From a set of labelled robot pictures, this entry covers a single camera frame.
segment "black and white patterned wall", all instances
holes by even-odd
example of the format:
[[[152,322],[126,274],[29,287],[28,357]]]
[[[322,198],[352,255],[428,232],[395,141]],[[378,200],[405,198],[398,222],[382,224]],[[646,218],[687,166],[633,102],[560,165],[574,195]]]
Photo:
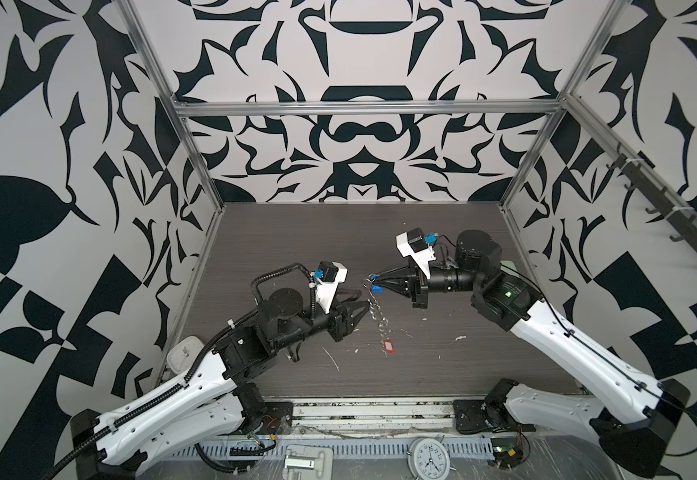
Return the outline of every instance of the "black and white patterned wall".
[[[697,209],[697,0],[635,0],[582,89]],[[511,206],[549,297],[594,339],[691,391],[668,452],[697,447],[697,254],[565,117]],[[697,452],[659,475],[697,478]]]
[[[543,114],[192,118],[225,201],[499,200]]]
[[[148,388],[212,214],[115,5],[0,0],[0,480]]]
[[[186,102],[554,98],[606,0],[136,0]],[[194,118],[225,201],[499,200],[539,114]]]
[[[605,0],[136,0],[180,101],[545,98]]]

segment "aluminum frame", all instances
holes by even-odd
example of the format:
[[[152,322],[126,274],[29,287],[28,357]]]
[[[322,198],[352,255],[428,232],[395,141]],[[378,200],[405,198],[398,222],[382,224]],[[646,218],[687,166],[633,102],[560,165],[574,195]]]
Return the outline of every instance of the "aluminum frame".
[[[196,259],[196,265],[194,266],[193,270],[191,270],[188,287],[183,293],[183,298],[180,302],[180,310],[178,310],[175,317],[175,322],[172,325],[172,329],[167,334],[167,342],[162,349],[159,362],[156,364],[156,368],[151,371],[151,376],[149,377],[149,389],[147,390],[148,392],[157,388],[161,383],[162,375],[167,366],[167,356],[182,337],[183,328],[186,326],[186,322],[189,320],[189,313],[191,312],[191,307],[194,305],[196,291],[199,290],[200,281],[202,280],[205,267],[207,266],[207,261],[209,260],[210,252],[212,251],[212,245],[215,244],[215,239],[218,237],[220,220],[223,217],[224,211],[225,207],[221,208],[221,210],[217,211],[212,216],[212,219],[209,222],[207,235],[205,235],[204,243],[202,244],[202,249],[200,250],[200,255]]]
[[[546,148],[546,145],[551,141],[551,137],[554,135],[554,132],[557,131],[557,127],[559,127],[559,123],[561,123],[564,117],[565,110],[561,107],[553,114],[546,116],[546,121],[541,125],[541,128],[533,139],[533,143],[530,144],[530,148],[527,149],[525,156],[520,161],[517,172],[514,174],[514,177],[511,178],[511,182],[508,183],[508,187],[503,193],[503,197],[501,197],[501,206],[505,208],[511,206],[511,202],[514,201],[514,198],[516,198],[522,190],[525,181],[527,181],[527,177],[530,176],[530,172],[535,168],[538,159],[541,158],[543,149]]]
[[[456,399],[462,397],[359,397],[359,398],[267,398],[267,401],[292,402],[292,427],[308,433],[388,432],[441,430],[455,433]]]
[[[293,102],[176,102],[181,117],[232,117],[249,115],[358,115],[358,114],[474,114],[548,113],[558,109],[553,98],[508,100],[411,101],[293,101]]]
[[[610,3],[604,10],[602,18],[600,18],[597,26],[594,28],[593,33],[589,37],[588,42],[578,61],[575,63],[573,72],[570,73],[570,77],[567,78],[565,86],[562,87],[559,94],[557,95],[557,100],[562,102],[565,95],[574,93],[586,80],[589,72],[591,71],[591,66],[597,60],[599,55],[602,53],[605,45],[610,41],[610,37],[613,35],[613,30],[618,20],[621,18],[623,10],[626,6],[631,4],[631,0],[611,0]],[[535,164],[541,157],[541,152],[545,148],[548,141],[554,135],[554,132],[559,127],[559,123],[565,116],[565,112],[556,112],[546,118],[546,122],[538,130],[538,135],[536,135],[533,140],[530,149],[525,154],[522,159],[519,168],[511,179],[511,182],[506,189],[503,197],[501,198],[501,205],[506,208],[511,206],[511,202],[514,201],[516,196],[522,190],[525,185],[527,177],[530,172],[535,168]]]
[[[535,272],[535,264],[533,264],[532,260],[530,260],[529,250],[522,242],[521,232],[519,231],[519,226],[514,219],[514,215],[510,210],[504,208],[503,206],[500,206],[499,210],[501,211],[503,220],[506,222],[506,226],[508,226],[508,234],[511,236],[511,239],[514,241],[514,245],[516,245],[517,249],[519,250],[519,257],[522,259],[522,264],[525,264],[527,276],[529,276],[536,285],[541,286],[541,279]]]
[[[151,43],[146,36],[146,30],[142,25],[135,6],[131,0],[115,0],[114,3],[119,8],[119,13],[127,28],[132,46],[143,61],[143,67],[146,69],[149,79],[153,82],[167,117],[170,119],[172,129],[175,130],[180,142],[184,145],[189,161],[200,178],[202,188],[210,197],[212,206],[215,207],[216,212],[220,212],[223,207],[223,200],[215,187],[215,182],[212,181],[204,157],[196,147],[191,131],[186,126],[185,120],[181,119],[175,110],[175,105],[172,101],[172,90],[164,76],[159,59],[156,57],[153,48],[151,48]]]
[[[639,158],[637,152],[608,127],[583,99],[575,94],[565,94],[561,105],[613,160],[621,154],[625,154],[626,158]]]

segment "hook rack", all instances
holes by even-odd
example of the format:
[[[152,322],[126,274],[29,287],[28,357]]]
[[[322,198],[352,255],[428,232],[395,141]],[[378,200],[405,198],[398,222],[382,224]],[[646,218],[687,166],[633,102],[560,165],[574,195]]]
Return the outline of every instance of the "hook rack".
[[[639,189],[650,201],[653,207],[646,208],[647,213],[661,214],[674,227],[679,235],[669,236],[672,242],[685,241],[697,253],[697,212],[650,165],[620,154],[608,168],[620,169],[631,181],[631,184],[626,185],[626,190]]]

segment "dark wood surface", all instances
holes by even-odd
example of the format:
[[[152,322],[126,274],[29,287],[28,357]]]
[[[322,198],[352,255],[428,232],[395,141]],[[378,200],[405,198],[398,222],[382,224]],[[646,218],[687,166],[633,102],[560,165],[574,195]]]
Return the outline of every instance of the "dark wood surface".
[[[309,269],[320,260],[341,262],[348,268],[343,285],[362,288],[367,275],[405,264],[395,237],[416,226],[453,241],[462,230],[484,230],[503,246],[503,258],[524,270],[495,204],[229,204],[183,335],[209,340],[228,319],[254,307],[253,278],[293,262]],[[267,296],[283,286],[298,288],[308,299],[298,273],[268,282],[261,291]],[[503,377],[551,392],[576,391],[559,366],[479,316],[470,293],[432,294],[427,310],[412,309],[409,299],[393,292],[376,296],[396,353],[383,352],[379,326],[368,314],[342,342],[327,332],[304,342],[297,364],[280,352],[277,365],[255,379],[261,393],[465,396],[485,394]]]

